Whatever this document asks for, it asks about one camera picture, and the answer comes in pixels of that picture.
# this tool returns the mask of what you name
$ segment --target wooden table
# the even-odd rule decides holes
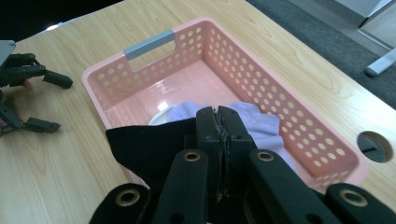
[[[70,76],[70,90],[32,79],[32,91],[5,89],[24,118],[62,124],[59,132],[0,139],[0,223],[87,223],[107,193],[128,182],[114,160],[81,82],[85,69],[133,44],[200,16],[215,19],[356,145],[363,131],[396,148],[396,111],[245,1],[129,0],[17,43],[49,70]],[[396,207],[396,160],[369,161],[362,186]]]

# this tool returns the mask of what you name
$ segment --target purple cloth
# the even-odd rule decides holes
[[[198,105],[194,102],[186,102],[176,105],[168,113],[168,122],[182,119],[195,118],[198,110],[209,105]],[[296,167],[289,155],[283,148],[284,143],[279,135],[280,118],[276,115],[262,114],[260,109],[249,103],[233,103],[225,105],[236,112],[247,128],[247,132],[253,138],[258,149],[268,149],[276,152],[295,172]]]

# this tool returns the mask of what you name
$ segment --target black mechanical device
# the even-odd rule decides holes
[[[48,70],[40,64],[33,53],[11,54],[15,49],[12,40],[0,40],[0,88],[21,86],[31,77],[44,77],[43,81],[69,89],[73,85],[67,76]],[[0,137],[15,131],[27,130],[36,133],[54,133],[61,126],[55,122],[29,118],[22,121],[17,114],[3,103],[3,92],[0,90]]]
[[[113,189],[91,224],[396,223],[395,213],[364,189],[338,183],[321,194],[309,188],[275,152],[258,150],[237,112],[227,107],[106,135],[116,160],[149,188]]]

